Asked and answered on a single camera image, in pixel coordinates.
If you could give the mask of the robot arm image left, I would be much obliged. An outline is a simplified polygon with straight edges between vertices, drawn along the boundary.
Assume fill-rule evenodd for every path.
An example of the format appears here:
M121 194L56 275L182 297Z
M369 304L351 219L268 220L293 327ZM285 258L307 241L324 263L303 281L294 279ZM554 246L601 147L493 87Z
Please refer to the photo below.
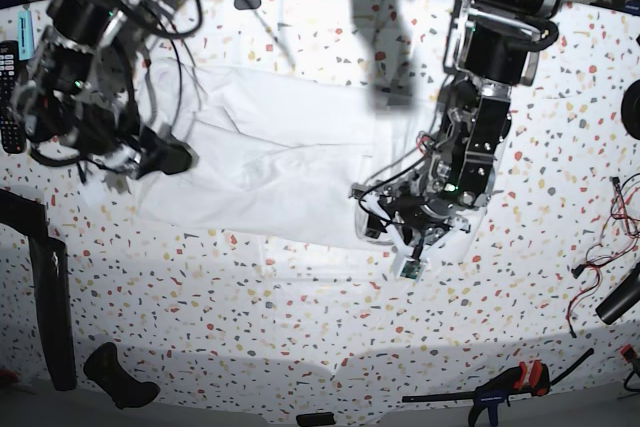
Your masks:
M196 11L192 27L170 32L163 22L175 10L162 0L50 0L51 23L29 58L20 59L16 41L1 45L4 152L54 168L91 163L132 179L189 170L193 154L171 126L142 119L133 57L119 34L132 25L175 43L202 26Z

